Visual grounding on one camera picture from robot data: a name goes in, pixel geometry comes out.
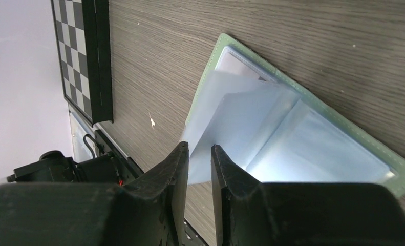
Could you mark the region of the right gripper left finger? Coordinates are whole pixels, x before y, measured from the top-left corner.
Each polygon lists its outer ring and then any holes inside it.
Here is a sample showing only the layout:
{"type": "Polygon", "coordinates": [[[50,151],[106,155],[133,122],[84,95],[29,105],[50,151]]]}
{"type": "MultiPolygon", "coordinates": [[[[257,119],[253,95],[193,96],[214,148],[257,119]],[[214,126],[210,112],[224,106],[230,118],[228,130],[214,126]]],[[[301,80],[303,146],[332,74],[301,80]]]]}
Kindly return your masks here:
{"type": "Polygon", "coordinates": [[[124,186],[0,185],[0,245],[181,245],[188,143],[124,186]]]}

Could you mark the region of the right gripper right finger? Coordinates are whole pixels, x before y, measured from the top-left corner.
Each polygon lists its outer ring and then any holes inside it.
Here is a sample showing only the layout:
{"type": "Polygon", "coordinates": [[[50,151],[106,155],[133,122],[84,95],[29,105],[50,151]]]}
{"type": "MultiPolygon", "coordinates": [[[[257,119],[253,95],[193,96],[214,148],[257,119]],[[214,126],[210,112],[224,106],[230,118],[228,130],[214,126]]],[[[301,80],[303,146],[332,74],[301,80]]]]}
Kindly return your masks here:
{"type": "Polygon", "coordinates": [[[405,213],[373,183],[260,182],[211,148],[217,245],[405,245],[405,213]]]}

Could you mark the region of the green card holder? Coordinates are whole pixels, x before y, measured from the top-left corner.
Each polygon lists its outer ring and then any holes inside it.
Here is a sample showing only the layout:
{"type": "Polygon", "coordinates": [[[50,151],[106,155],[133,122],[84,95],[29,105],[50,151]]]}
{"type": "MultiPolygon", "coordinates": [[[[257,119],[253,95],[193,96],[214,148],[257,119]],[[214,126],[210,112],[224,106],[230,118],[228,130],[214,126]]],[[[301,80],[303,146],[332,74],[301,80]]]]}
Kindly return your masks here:
{"type": "Polygon", "coordinates": [[[225,33],[204,69],[182,140],[189,144],[191,185],[211,181],[211,148],[220,145],[261,182],[372,182],[405,194],[404,158],[225,33]],[[226,46],[276,81],[215,70],[226,46]]]}

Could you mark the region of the white card with magnetic stripe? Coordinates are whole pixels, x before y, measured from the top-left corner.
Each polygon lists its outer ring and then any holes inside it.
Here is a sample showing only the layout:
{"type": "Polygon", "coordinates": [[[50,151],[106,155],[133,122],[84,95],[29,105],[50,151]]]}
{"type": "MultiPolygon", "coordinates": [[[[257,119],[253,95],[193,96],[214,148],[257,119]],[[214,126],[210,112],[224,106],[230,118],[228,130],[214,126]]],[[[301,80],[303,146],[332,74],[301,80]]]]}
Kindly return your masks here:
{"type": "Polygon", "coordinates": [[[215,70],[263,81],[275,82],[274,76],[231,46],[223,48],[215,70]]]}

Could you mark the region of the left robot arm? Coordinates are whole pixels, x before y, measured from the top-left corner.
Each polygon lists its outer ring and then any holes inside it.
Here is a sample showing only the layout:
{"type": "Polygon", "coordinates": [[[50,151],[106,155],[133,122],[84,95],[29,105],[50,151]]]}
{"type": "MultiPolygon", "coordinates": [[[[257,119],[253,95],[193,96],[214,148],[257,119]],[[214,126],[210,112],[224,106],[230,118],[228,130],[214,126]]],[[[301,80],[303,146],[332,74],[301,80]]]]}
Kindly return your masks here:
{"type": "Polygon", "coordinates": [[[6,181],[95,182],[123,186],[143,174],[142,169],[130,157],[124,156],[101,130],[96,130],[94,134],[94,137],[89,134],[83,137],[85,144],[87,139],[94,143],[95,150],[89,147],[94,157],[76,162],[58,150],[49,151],[39,161],[14,169],[6,181]]]}

